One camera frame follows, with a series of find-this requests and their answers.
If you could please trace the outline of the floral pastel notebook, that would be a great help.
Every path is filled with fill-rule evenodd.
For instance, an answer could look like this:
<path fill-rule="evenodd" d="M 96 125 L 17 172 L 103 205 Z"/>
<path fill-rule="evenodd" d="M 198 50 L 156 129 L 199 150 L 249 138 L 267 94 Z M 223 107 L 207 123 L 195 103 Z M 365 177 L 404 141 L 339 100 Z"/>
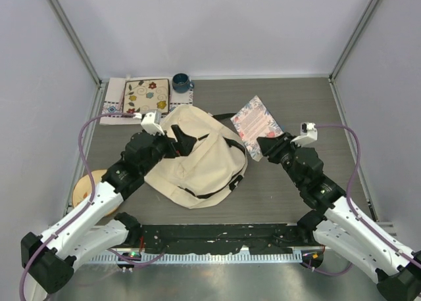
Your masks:
<path fill-rule="evenodd" d="M 254 161 L 263 157 L 258 137 L 275 138 L 284 132 L 258 96 L 254 96 L 231 121 Z"/>

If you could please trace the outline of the cream canvas backpack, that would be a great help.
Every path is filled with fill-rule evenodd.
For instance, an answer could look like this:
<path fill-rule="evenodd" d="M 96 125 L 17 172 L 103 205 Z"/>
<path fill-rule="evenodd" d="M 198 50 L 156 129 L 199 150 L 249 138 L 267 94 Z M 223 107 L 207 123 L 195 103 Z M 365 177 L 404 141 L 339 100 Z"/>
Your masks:
<path fill-rule="evenodd" d="M 161 122 L 167 135 L 171 126 L 196 140 L 187 156 L 164 158 L 145 176 L 145 182 L 172 202 L 188 209 L 216 206 L 243 179 L 247 151 L 239 135 L 225 126 L 232 113 L 211 115 L 182 105 Z"/>

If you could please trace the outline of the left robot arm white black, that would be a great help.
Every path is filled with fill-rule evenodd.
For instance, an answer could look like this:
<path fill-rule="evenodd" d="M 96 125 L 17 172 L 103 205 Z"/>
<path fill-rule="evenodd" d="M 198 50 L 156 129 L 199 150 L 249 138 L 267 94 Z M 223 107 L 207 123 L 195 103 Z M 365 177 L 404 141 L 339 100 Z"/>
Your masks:
<path fill-rule="evenodd" d="M 92 231 L 109 211 L 128 199 L 145 182 L 145 176 L 164 158 L 187 156 L 196 138 L 177 125 L 172 136 L 165 131 L 135 133 L 121 152 L 120 159 L 94 185 L 90 194 L 69 214 L 42 234 L 27 233 L 20 242 L 24 273 L 20 286 L 30 275 L 47 294 L 61 290 L 74 272 L 96 254 L 123 244 L 134 247 L 141 236 L 141 225 L 123 212 Z"/>

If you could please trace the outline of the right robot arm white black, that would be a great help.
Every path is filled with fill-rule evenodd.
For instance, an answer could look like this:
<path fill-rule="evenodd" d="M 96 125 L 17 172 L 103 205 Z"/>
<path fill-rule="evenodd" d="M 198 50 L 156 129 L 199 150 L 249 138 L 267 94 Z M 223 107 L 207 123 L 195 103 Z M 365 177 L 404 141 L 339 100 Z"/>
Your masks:
<path fill-rule="evenodd" d="M 420 253 L 400 243 L 372 221 L 324 174 L 314 148 L 299 147 L 294 136 L 259 137 L 268 161 L 282 165 L 310 207 L 298 222 L 297 237 L 336 251 L 363 271 L 386 300 L 415 300 L 420 295 Z"/>

